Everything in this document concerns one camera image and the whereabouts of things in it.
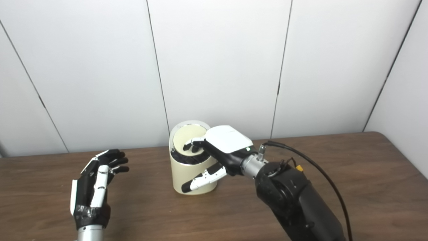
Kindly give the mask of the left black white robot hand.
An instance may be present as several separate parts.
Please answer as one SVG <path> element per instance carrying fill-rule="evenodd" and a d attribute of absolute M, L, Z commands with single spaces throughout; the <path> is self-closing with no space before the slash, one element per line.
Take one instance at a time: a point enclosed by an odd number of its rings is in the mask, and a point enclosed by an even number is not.
<path fill-rule="evenodd" d="M 107 187 L 118 173 L 129 171 L 125 152 L 110 149 L 96 154 L 87 163 L 77 180 L 72 180 L 70 213 L 76 229 L 99 225 L 106 228 L 111 215 L 107 203 Z"/>

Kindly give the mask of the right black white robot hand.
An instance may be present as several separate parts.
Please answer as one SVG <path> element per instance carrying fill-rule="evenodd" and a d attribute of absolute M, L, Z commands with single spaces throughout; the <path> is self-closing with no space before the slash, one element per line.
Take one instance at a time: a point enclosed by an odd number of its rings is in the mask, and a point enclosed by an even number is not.
<path fill-rule="evenodd" d="M 210 128 L 204 136 L 194 137 L 185 142 L 183 150 L 193 152 L 202 149 L 217 162 L 184 183 L 183 193 L 189 193 L 205 185 L 214 183 L 227 174 L 243 175 L 242 164 L 248 157 L 258 153 L 251 139 L 229 125 Z"/>

